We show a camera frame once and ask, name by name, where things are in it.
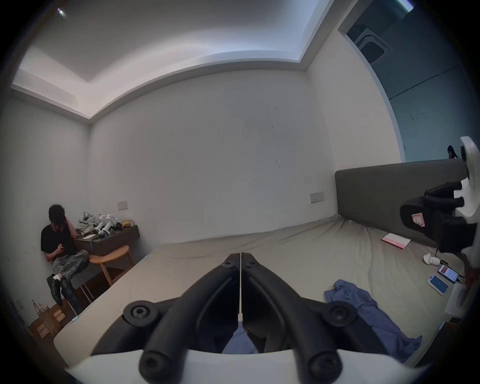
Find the phone screen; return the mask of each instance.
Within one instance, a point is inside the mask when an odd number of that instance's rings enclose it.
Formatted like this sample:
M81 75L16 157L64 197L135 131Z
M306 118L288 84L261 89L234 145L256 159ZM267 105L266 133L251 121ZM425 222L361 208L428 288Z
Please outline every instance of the phone screen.
M442 293L447 292L448 285L444 283L440 278L433 275L430 277L429 281Z
M445 276L452 283L455 283L456 278L458 277L458 273L455 272L453 269L448 268L446 265L440 266L438 273Z

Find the black t-shirt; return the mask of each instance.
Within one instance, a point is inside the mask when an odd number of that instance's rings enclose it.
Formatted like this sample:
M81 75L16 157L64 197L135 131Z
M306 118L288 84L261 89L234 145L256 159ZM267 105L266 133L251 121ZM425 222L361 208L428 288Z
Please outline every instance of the black t-shirt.
M59 244L63 245L64 252L61 256L75 255L75 248L73 246L72 236L68 228L64 227L63 231L55 232L51 225L47 225L42 230L42 251L45 253L52 253L57 249Z

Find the man's hand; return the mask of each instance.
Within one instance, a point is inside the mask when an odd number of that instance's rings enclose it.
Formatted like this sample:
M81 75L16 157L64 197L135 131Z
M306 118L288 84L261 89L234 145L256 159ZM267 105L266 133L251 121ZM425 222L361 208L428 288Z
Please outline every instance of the man's hand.
M76 239L78 237L77 230L72 225L72 223L70 222L67 216L65 217L65 220L67 221L67 227L68 227L68 230L70 231L70 236L72 237L72 239Z
M58 256L60 256L65 248L63 247L62 244L59 244L56 250L54 250L52 253L46 253L45 252L45 258L47 261L52 261L53 259L56 259Z

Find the ceiling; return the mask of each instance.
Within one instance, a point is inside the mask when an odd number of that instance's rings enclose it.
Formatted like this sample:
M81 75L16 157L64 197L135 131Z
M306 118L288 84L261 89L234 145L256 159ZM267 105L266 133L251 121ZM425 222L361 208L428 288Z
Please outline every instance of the ceiling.
M179 74L298 65L332 3L70 1L34 39L12 88L90 120L127 95L185 78Z

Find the pink notebook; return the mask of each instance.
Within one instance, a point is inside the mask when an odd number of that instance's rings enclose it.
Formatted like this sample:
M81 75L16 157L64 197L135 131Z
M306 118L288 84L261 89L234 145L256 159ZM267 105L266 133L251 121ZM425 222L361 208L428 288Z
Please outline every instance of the pink notebook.
M389 233L384 238L382 238L382 240L401 249L404 249L408 245L408 243L410 243L410 239L398 236L394 233Z

